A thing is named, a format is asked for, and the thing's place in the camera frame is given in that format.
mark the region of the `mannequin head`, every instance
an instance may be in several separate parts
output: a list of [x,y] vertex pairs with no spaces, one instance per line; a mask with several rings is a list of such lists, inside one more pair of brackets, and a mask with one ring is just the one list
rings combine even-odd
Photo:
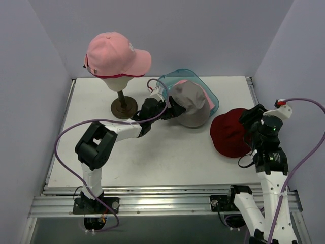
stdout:
[[132,80],[133,77],[129,77],[129,76],[122,76],[119,78],[109,78],[109,79],[102,79],[105,84],[108,86],[109,89],[115,91],[115,92],[119,92],[123,89],[126,88],[127,83]]

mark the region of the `blue plastic basket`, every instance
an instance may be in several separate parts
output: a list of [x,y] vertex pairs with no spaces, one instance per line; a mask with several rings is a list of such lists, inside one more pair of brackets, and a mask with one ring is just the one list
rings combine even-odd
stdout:
[[[211,101],[214,103],[214,108],[211,109],[210,116],[212,116],[219,108],[219,100],[213,94],[213,92],[208,88],[208,86],[194,73],[192,70],[189,69],[178,69],[175,70],[172,73],[169,73],[167,75],[163,75],[159,78],[161,82],[163,82],[168,90],[170,90],[177,82],[181,80],[190,80],[198,85],[200,85],[208,94]],[[166,99],[167,93],[164,90],[163,97]]]

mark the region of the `gray hat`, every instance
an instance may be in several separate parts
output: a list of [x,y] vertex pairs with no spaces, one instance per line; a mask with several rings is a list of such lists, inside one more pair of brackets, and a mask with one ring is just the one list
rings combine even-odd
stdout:
[[170,96],[176,103],[186,109],[177,117],[177,121],[187,127],[203,125],[210,116],[210,105],[204,91],[192,81],[174,85],[170,90]]

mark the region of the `white table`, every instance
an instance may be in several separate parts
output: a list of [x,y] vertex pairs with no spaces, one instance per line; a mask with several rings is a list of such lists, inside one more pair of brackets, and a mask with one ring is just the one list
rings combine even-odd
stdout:
[[[139,107],[149,97],[146,89],[148,79],[135,78],[124,90],[126,96],[137,100]],[[245,77],[201,79],[220,101],[215,116],[233,108],[254,106]],[[77,79],[64,128],[93,118],[115,119],[110,105],[116,98],[117,93],[109,90],[100,79]],[[103,167],[102,185],[128,187],[258,183],[254,167],[241,169],[237,165],[238,159],[224,157],[215,150],[210,138],[212,120],[210,118],[199,129],[189,129],[172,120],[157,121],[144,137],[116,143]],[[65,134],[58,147],[63,161],[79,175],[82,175],[82,170],[74,148],[88,126],[79,126]],[[249,162],[250,158],[246,157],[241,163]],[[47,187],[79,185],[81,182],[55,160]]]

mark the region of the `screw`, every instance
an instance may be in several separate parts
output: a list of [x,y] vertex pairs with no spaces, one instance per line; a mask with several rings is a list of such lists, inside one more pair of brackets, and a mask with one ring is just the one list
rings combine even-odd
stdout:
[[113,202],[112,203],[112,209],[117,209],[119,207],[118,202]]
[[211,205],[212,205],[213,207],[216,207],[216,206],[217,206],[217,203],[218,203],[218,201],[215,200],[215,199],[213,199],[213,200],[211,201]]

